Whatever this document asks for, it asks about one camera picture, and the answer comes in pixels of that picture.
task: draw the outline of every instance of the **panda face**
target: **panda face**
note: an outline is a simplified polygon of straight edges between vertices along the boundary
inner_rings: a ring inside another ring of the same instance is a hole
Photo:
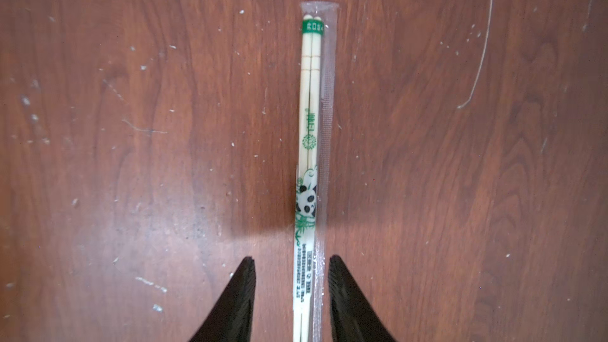
[[[295,191],[295,210],[303,216],[315,217],[317,212],[317,168],[308,169]]]
[[[295,210],[305,216],[314,217],[317,209],[317,187],[307,190],[306,186],[300,186],[295,201]]]

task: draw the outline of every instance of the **wood grain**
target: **wood grain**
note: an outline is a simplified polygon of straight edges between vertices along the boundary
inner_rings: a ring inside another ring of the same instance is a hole
[[[0,0],[1,340],[184,341],[245,255],[290,339],[301,1]],[[608,1],[330,1],[327,253],[395,338],[605,341]]]

